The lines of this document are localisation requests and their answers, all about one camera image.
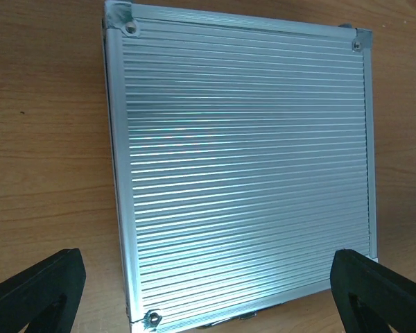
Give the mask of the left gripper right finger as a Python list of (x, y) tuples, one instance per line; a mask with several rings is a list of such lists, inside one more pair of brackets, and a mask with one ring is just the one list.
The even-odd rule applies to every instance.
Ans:
[(416, 283), (360, 253), (336, 251), (331, 292), (346, 332), (416, 332)]

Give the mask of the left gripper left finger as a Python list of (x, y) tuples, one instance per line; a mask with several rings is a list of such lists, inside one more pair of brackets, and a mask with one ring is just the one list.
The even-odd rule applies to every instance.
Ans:
[(0, 283), (0, 332), (70, 332), (86, 271), (79, 249), (63, 249)]

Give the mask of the aluminium poker case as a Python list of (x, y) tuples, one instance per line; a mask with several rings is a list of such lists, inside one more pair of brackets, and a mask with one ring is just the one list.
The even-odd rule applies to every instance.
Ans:
[(372, 32), (106, 1), (105, 80), (131, 332), (324, 291), (376, 260)]

